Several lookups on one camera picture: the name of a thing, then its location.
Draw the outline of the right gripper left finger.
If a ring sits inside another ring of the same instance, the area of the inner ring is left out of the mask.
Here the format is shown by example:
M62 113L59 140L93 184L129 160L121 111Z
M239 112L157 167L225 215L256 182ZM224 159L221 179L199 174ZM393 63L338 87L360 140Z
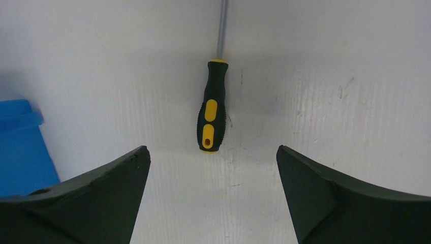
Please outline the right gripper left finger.
M150 169L140 146L25 196L1 198L1 243L129 243Z

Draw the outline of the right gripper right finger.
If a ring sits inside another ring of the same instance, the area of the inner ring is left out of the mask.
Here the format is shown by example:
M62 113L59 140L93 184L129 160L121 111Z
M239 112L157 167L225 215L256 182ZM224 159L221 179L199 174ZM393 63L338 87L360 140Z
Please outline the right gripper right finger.
M379 187L280 146L276 161L299 243L430 243L430 198Z

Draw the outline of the black yellow screwdriver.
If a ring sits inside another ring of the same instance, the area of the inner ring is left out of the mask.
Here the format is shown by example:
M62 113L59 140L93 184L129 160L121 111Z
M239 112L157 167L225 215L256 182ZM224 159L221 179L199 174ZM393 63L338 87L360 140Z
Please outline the black yellow screwdriver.
M228 0L221 1L219 33L215 58L207 63L208 79L197 118L197 142L200 150L215 153L226 131L226 86L228 63L223 59Z

